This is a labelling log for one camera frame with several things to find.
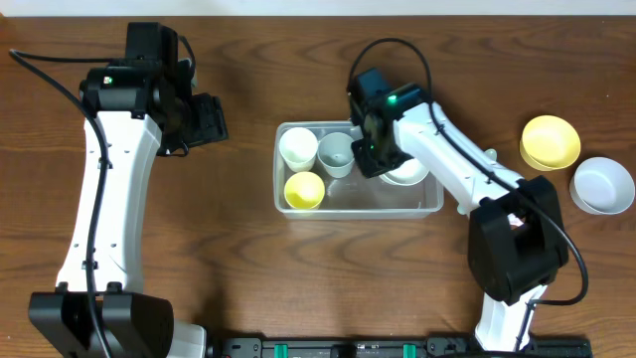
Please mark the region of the grey plastic cup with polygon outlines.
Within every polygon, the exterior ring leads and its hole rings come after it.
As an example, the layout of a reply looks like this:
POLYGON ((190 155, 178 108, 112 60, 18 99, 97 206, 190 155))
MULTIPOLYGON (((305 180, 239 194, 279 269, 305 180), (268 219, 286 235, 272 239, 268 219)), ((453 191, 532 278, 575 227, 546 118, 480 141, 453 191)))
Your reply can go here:
POLYGON ((330 133, 319 141, 317 157, 331 177, 341 179, 351 173, 355 161, 353 142, 343 132, 330 133))

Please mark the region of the white plastic bowl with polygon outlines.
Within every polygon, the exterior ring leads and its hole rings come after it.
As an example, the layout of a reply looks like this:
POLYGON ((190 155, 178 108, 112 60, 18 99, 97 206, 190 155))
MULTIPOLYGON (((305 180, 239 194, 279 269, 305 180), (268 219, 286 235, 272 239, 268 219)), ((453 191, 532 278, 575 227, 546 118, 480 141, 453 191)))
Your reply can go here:
POLYGON ((421 182, 429 173, 429 170, 417 159, 409 159, 399 168, 382 174, 380 178, 395 186, 412 186, 421 182))

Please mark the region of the white plastic cup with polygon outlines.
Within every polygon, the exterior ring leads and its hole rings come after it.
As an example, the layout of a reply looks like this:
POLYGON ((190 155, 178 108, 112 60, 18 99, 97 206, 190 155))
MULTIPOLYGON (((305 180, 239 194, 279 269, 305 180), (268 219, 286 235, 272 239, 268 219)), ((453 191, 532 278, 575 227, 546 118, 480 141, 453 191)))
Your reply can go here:
POLYGON ((278 144, 279 152, 294 172, 310 171, 315 163, 318 139, 309 129, 294 127, 286 130, 278 144))

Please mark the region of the clear plastic container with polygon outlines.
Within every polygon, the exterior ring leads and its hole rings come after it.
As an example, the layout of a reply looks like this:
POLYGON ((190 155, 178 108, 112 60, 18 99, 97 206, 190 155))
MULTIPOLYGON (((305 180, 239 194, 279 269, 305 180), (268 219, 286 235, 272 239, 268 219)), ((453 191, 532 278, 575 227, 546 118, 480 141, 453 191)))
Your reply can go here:
POLYGON ((273 157, 273 198, 275 208, 290 220, 374 220, 422 219, 439 211, 444 204, 443 186, 427 175, 412 186, 397 186, 379 177, 367 179, 358 167, 341 179, 327 174, 320 162, 312 171, 325 184, 325 197, 317 209, 290 207, 284 198, 284 185, 293 171, 278 149, 273 157))

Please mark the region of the yellow plastic cup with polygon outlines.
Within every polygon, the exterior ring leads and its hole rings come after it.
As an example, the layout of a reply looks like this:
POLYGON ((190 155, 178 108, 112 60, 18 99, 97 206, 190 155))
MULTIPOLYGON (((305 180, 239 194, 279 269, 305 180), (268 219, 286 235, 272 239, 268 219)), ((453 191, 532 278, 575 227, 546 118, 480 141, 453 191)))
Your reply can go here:
POLYGON ((283 196, 293 209, 318 209, 325 197, 326 189, 322 178, 313 172, 298 172, 285 183, 283 196))

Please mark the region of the yellow plastic bowl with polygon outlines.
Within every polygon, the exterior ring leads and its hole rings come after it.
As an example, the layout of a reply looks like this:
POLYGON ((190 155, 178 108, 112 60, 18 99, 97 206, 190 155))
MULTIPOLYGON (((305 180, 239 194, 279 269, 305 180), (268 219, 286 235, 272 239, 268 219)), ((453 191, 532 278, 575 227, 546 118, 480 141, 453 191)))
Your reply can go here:
POLYGON ((522 131, 520 154, 527 164, 537 170, 566 168, 578 159, 580 151, 577 131, 558 116, 537 116, 522 131))

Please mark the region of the grey plastic bowl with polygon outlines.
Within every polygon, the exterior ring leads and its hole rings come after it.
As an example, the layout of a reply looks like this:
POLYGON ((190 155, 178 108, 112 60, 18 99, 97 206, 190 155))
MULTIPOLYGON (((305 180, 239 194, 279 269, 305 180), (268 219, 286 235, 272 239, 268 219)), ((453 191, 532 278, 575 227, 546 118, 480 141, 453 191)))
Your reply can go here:
POLYGON ((592 215, 617 215, 635 200, 635 183, 625 167, 606 157, 591 157, 576 168, 569 184, 575 205, 592 215))

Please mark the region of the mint green plastic spoon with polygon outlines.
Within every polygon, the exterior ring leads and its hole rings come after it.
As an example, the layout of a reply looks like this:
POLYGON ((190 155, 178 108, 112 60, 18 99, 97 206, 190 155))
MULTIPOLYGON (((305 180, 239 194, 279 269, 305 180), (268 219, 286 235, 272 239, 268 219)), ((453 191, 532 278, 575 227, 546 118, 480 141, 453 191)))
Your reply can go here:
MULTIPOLYGON (((492 161, 496 161, 497 160, 497 151, 493 148, 488 148, 484 151, 484 154, 492 161)), ((467 216, 468 215, 468 211, 463 208, 462 206, 458 206, 457 207, 457 212, 460 215, 464 215, 467 216)))

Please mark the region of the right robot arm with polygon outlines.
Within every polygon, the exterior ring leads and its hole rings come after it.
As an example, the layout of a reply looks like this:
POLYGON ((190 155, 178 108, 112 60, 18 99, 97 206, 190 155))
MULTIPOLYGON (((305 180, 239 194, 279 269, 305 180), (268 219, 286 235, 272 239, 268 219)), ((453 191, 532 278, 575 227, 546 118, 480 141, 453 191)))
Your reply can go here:
POLYGON ((490 159, 445 116, 428 90, 392 89, 377 69, 350 78, 353 144, 367 178, 414 159, 455 198, 469 219, 468 263, 485 296, 475 337, 487 351, 513 352, 557 271, 568 261, 555 186, 490 159))

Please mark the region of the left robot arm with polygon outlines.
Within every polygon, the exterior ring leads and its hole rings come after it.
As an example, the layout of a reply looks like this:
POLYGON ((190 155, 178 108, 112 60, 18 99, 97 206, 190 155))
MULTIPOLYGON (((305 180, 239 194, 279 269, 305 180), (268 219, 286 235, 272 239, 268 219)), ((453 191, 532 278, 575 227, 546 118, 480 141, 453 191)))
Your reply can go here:
POLYGON ((157 22, 127 27, 124 56, 94 59, 73 104, 85 165, 72 243, 31 323, 65 357, 202 357, 206 330, 143 291, 141 234, 152 165, 228 138, 220 100, 194 93, 185 37, 157 22))

